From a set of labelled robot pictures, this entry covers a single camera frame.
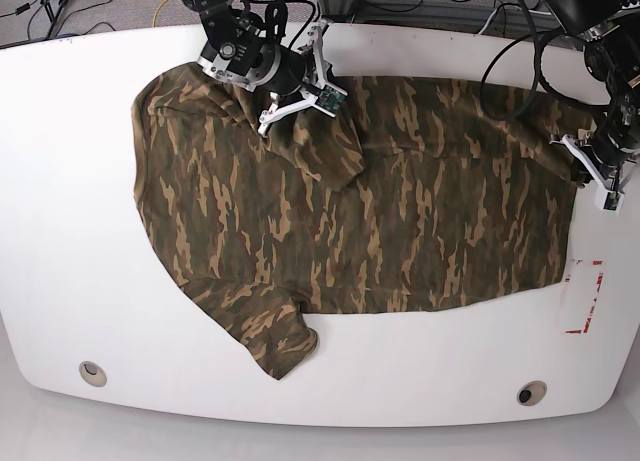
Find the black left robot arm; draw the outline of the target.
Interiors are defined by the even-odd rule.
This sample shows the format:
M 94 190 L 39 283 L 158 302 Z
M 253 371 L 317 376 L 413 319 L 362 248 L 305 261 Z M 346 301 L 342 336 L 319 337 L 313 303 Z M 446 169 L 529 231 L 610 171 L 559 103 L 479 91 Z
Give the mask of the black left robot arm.
M 555 142 L 574 157 L 572 179 L 597 184 L 595 205 L 619 212 L 624 187 L 623 165 L 639 156 L 639 0 L 544 0 L 560 28 L 540 39 L 540 51 L 563 35 L 584 42 L 587 71 L 604 84 L 609 101 L 591 105 L 570 98 L 539 77 L 559 102 L 592 117 L 595 127 Z

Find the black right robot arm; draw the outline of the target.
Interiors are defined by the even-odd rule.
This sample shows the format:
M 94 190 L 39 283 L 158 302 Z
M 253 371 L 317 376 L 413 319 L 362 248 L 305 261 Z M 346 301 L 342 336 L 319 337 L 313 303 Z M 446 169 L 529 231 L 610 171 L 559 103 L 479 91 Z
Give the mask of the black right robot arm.
M 334 117 L 346 92 L 329 79 L 323 36 L 330 21 L 312 12 L 298 34 L 305 45 L 282 44 L 288 6 L 295 0 L 182 0 L 199 15 L 207 41 L 197 60 L 209 77 L 246 91 L 264 88 L 270 107 L 258 132 L 289 115 L 314 108 Z

